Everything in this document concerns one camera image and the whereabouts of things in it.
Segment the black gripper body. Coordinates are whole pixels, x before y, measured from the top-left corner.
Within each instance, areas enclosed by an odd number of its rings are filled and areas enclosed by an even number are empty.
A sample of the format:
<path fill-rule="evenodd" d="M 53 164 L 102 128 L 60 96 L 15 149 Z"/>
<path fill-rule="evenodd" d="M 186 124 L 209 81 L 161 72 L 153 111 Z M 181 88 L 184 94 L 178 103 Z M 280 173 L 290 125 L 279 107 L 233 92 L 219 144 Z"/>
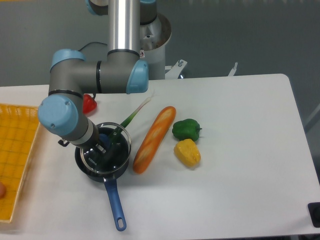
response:
<path fill-rule="evenodd" d="M 72 141 L 67 141 L 65 139 L 60 139 L 58 144 L 62 147 L 67 147 L 69 144 L 72 144 L 78 148 L 85 148 L 90 146 L 95 146 L 99 141 L 99 130 L 94 123 L 89 123 L 88 128 L 85 134 L 77 139 Z"/>

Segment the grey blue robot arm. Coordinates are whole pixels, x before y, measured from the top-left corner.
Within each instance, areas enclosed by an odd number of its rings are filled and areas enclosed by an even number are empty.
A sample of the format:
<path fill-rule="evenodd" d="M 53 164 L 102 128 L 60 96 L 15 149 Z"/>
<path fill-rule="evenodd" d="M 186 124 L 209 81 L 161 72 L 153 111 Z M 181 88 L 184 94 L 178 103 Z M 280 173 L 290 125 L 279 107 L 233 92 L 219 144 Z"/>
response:
<path fill-rule="evenodd" d="M 54 53 L 48 96 L 37 116 L 51 133 L 79 148 L 105 152 L 98 127 L 83 113 L 84 94 L 143 93 L 149 66 L 140 58 L 140 26 L 157 16 L 154 0 L 88 0 L 88 10 L 108 16 L 106 61 L 88 62 L 78 50 Z"/>

